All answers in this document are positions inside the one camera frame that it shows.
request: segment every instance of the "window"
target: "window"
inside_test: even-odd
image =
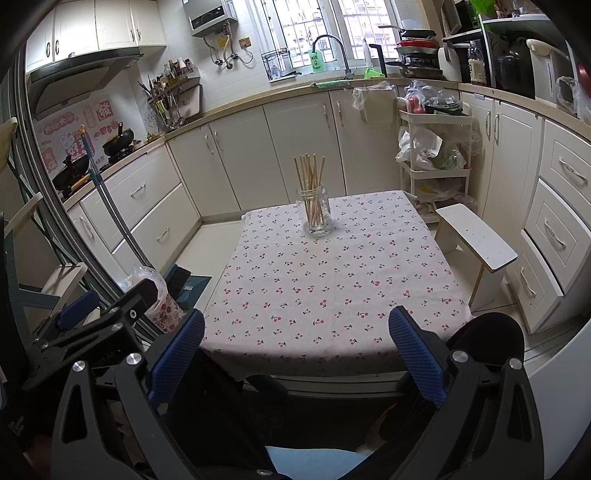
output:
[[[380,44],[386,58],[398,58],[396,23],[391,0],[252,0],[259,15],[262,42],[268,50],[287,49],[293,68],[310,65],[309,50],[320,35],[331,34],[343,41],[349,63],[363,60],[363,39]],[[328,38],[316,43],[325,62],[342,62],[340,49]],[[375,49],[370,50],[377,58]]]

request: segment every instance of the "faucet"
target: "faucet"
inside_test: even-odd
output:
[[[345,60],[345,80],[351,80],[353,79],[353,73],[351,72],[351,69],[349,68],[349,62],[347,61],[347,54],[345,53],[345,47],[343,46],[343,42],[341,42],[337,37],[335,37],[334,35],[321,35],[319,37],[316,37],[316,40],[314,40],[314,43],[312,44],[312,52],[316,51],[316,42],[319,41],[321,38],[324,37],[330,37],[330,38],[334,38],[337,43],[340,45],[340,49],[343,52],[343,58]]]

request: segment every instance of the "blue cloth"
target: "blue cloth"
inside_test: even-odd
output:
[[[363,453],[328,448],[267,447],[267,452],[277,472],[293,480],[337,480],[367,458]]]

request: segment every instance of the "power outlet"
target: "power outlet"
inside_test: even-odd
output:
[[[241,38],[240,40],[238,40],[238,43],[240,44],[240,48],[247,48],[252,46],[251,39],[249,37]]]

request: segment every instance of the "frying pan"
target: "frying pan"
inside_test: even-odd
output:
[[[130,128],[123,130],[123,122],[119,123],[119,129],[117,135],[111,137],[103,145],[103,150],[107,157],[114,157],[126,147],[129,147],[134,141],[134,131]]]

